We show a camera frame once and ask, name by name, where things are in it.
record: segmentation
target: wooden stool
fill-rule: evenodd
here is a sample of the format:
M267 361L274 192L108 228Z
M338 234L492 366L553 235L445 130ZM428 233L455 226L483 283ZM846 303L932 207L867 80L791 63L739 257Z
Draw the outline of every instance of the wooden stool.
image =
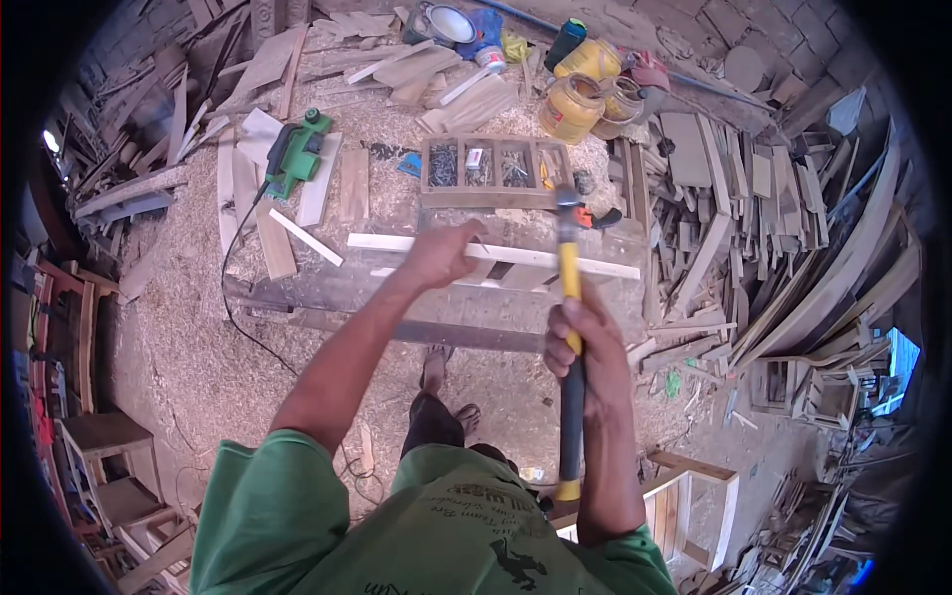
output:
M89 481L92 500L96 504L99 520L110 537L114 537L112 528L140 519L160 508L166 501L162 495L159 480L159 466L155 460L155 446L152 434L133 422L125 413L97 413L69 417L61 420L63 437L67 441L69 464L76 469L74 450L79 453ZM152 472L155 474L155 487L158 500L136 479L135 468L129 454L139 448L148 448L152 459ZM97 485L91 470L101 459L122 454L126 460L129 476L123 479ZM74 478L79 488L78 478Z

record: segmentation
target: power cord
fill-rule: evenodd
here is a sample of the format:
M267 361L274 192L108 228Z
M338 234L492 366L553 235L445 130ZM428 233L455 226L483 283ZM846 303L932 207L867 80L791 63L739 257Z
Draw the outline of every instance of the power cord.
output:
M220 279L221 285L222 285L222 299L225 301L225 312L228 313L228 319L231 321L234 327L238 329L238 332L248 337L255 345L257 345L261 349L273 355L279 362L281 362L281 365L284 366L287 371L289 371L291 374L294 374L294 377L297 378L298 376L300 376L300 374L293 367L291 367L291 365L288 362L286 362L283 357L275 353L270 347L268 347L261 341L258 341L251 335L247 334L243 328L238 326L238 323L235 322L234 316L232 316L231 314L231 306L228 305L228 295L225 293L225 268L228 266L228 258L231 256L231 251L235 246L235 242L238 241L238 236L241 235L242 228L245 226L245 223L248 222L248 218L251 215L251 213L254 211L254 208L258 206L258 203L261 201L261 197L265 195L265 189L267 187L268 187L268 182L266 181L261 185L260 188L258 188L258 193L254 195L254 200L251 201L251 207L248 209L248 212L245 213L245 218L242 219L241 223L238 224L238 229L235 230L235 234L231 238L231 243L228 244L228 250L226 250L225 252L225 259L222 261L222 274Z

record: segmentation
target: plastic bottle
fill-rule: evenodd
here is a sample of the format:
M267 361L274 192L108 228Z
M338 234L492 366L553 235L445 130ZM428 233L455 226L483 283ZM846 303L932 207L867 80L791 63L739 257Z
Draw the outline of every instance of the plastic bottle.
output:
M622 55L604 39L586 39L556 65L555 78L581 72L596 81L622 73Z
M559 29L559 34L555 36L555 41L552 42L552 49L548 51L548 56L545 57L543 62L549 72L552 72L555 65L562 62L572 50L578 48L579 44L584 42L586 35L588 35L588 29L585 28L585 23L579 19L565 21L562 28Z
M598 83L572 72L549 89L539 110L539 126L546 134L578 145L605 112L605 99Z

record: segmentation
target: right hand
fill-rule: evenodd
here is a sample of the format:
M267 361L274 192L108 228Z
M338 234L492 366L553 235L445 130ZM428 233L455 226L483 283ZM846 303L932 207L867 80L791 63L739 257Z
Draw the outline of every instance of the right hand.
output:
M565 298L548 313L545 365L558 378L568 374L575 352L565 338L575 329L585 342L585 414L594 407L630 407L631 374L622 332L612 319L595 287L582 279L582 301Z

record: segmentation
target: leg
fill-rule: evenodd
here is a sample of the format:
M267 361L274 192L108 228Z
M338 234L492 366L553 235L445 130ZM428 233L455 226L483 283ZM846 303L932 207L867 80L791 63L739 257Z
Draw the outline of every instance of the leg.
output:
M420 394L410 406L410 427L403 458L413 448L426 444L458 446L466 445L466 436L479 424L479 408L467 405L454 416L436 395L446 376L446 361L452 354L448 347L431 346L426 351L423 374L420 377Z

